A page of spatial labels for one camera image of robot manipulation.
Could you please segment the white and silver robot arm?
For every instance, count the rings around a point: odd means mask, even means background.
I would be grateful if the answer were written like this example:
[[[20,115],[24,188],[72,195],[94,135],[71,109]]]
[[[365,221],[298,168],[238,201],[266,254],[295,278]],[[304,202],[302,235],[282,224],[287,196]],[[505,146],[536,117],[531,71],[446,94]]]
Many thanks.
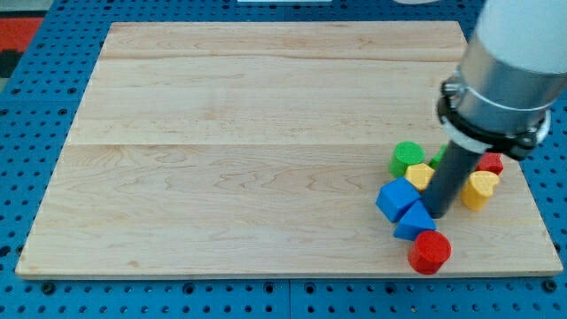
[[[524,159],[566,86],[566,0],[487,0],[441,86],[439,120],[466,152]]]

